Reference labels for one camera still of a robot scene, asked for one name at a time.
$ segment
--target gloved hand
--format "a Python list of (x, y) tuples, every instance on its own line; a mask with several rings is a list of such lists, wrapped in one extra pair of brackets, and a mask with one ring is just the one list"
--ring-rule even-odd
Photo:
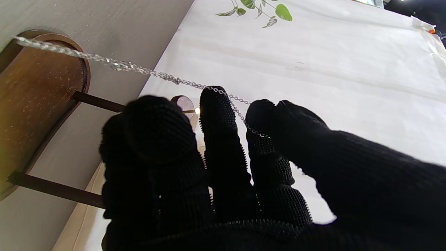
[[(281, 221), (294, 226), (292, 235), (311, 224), (305, 200), (290, 187), (289, 161), (271, 139), (247, 133), (252, 186), (228, 97), (204, 89), (200, 110), (206, 165), (187, 117), (165, 98), (141, 97), (105, 124), (99, 151), (104, 217), (112, 219), (108, 250), (226, 222)], [(252, 109), (246, 120), (256, 126), (259, 116)]]
[[(330, 130), (288, 101), (258, 100), (246, 122), (270, 138), (247, 131), (252, 186), (227, 96), (204, 89), (200, 110), (205, 164), (187, 118), (164, 98), (131, 102), (104, 126), (107, 251), (443, 247), (444, 167)], [(304, 198), (290, 187), (288, 160), (316, 180), (335, 222), (311, 222)]]

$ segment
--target green leaf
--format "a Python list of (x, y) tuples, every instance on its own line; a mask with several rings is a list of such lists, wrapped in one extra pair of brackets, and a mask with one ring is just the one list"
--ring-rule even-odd
[(244, 6), (250, 9), (254, 9), (256, 7), (255, 0), (240, 0), (240, 2), (242, 2)]
[(225, 12), (225, 13), (218, 13), (217, 16), (222, 16), (222, 17), (232, 16), (232, 14), (234, 14), (234, 13), (238, 10), (238, 8), (239, 8), (239, 7), (234, 7), (233, 10), (230, 10), (230, 11), (228, 11), (228, 12)]
[(259, 5), (259, 7), (257, 8), (257, 10), (259, 11), (259, 14), (257, 15), (256, 19), (260, 17), (260, 15), (262, 15), (262, 5)]
[(243, 16), (246, 13), (246, 10), (244, 8), (238, 8), (237, 14), (240, 16)]
[(287, 21), (293, 20), (293, 17), (289, 13), (288, 8), (283, 4), (279, 4), (278, 6), (276, 6), (276, 14), (278, 17), (280, 17), (283, 20), (287, 20)]
[(276, 23), (277, 23), (276, 16), (272, 16), (272, 17), (269, 19), (269, 21), (268, 21), (268, 23), (266, 24), (266, 26), (264, 26), (264, 27), (262, 27), (262, 28), (264, 29), (264, 28), (271, 27), (271, 26), (275, 25)]

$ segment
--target silver chain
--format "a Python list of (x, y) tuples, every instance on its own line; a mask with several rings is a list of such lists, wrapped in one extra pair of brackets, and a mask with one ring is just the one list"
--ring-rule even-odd
[(57, 52), (57, 53), (62, 53), (68, 56), (72, 56), (72, 57), (76, 57), (76, 58), (80, 58), (80, 59), (88, 59), (88, 60), (93, 60), (99, 63), (102, 63), (104, 65), (107, 65), (109, 67), (111, 67), (113, 70), (116, 71), (133, 71), (133, 72), (138, 72), (141, 73), (143, 75), (151, 75), (151, 76), (155, 76), (170, 82), (175, 83), (176, 85), (179, 84), (185, 84), (185, 85), (189, 85), (192, 86), (194, 88), (203, 90), (203, 89), (210, 89), (214, 92), (218, 92), (220, 94), (224, 94), (229, 98), (229, 102), (231, 103), (232, 109), (234, 110), (234, 112), (240, 117), (240, 119), (243, 121), (243, 123), (246, 125), (246, 128), (248, 130), (250, 130), (252, 133), (259, 135), (260, 137), (268, 137), (268, 135), (263, 134), (259, 131), (256, 131), (255, 129), (253, 129), (245, 120), (245, 117), (242, 115), (242, 113), (239, 111), (239, 109), (235, 106), (234, 102), (232, 101), (237, 100), (241, 103), (244, 104), (251, 104), (250, 102), (239, 98), (237, 96), (234, 96), (232, 94), (228, 94), (223, 90), (219, 90), (217, 88), (213, 88), (211, 86), (206, 86), (206, 85), (202, 85), (202, 84), (198, 84), (195, 82), (191, 82), (188, 80), (184, 80), (181, 79), (179, 77), (176, 77), (174, 75), (171, 74), (167, 74), (164, 72), (160, 72), (160, 71), (153, 71), (150, 70), (148, 68), (145, 67), (141, 67), (138, 66), (136, 64), (133, 64), (132, 62), (126, 62), (126, 61), (120, 61), (120, 60), (116, 60), (116, 59), (109, 59), (106, 57), (102, 57), (99, 56), (97, 54), (89, 54), (89, 53), (84, 53), (81, 51), (77, 51), (77, 50), (73, 50), (64, 46), (60, 46), (60, 45), (55, 45), (53, 43), (49, 43), (49, 42), (43, 42), (43, 41), (38, 41), (38, 40), (34, 40), (34, 39), (26, 39), (23, 37), (14, 37), (17, 40), (17, 43), (21, 46), (27, 46), (27, 47), (32, 47), (32, 48), (37, 48), (40, 50), (49, 50), (49, 51), (53, 51), (53, 52)]

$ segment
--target wooden stand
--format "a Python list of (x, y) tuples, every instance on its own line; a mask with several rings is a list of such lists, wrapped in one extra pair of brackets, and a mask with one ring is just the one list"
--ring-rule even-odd
[[(71, 47), (73, 40), (44, 30), (31, 30), (21, 37)], [(80, 102), (113, 112), (125, 105), (87, 94), (90, 67), (86, 59), (23, 48), (11, 41), (0, 54), (0, 200), (17, 186), (44, 192), (98, 208), (101, 195), (28, 175), (53, 135)], [(189, 118), (193, 130), (198, 116), (185, 96), (172, 99)]]

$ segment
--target wooden rod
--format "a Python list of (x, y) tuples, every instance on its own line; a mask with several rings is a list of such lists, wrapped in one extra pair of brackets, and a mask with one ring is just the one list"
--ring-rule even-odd
[(105, 209), (102, 203), (102, 196), (96, 193), (87, 192), (19, 172), (12, 173), (8, 177), (8, 181), (17, 186)]
[(83, 92), (74, 92), (72, 98), (79, 102), (94, 105), (112, 112), (120, 113), (124, 111), (125, 105), (101, 99)]

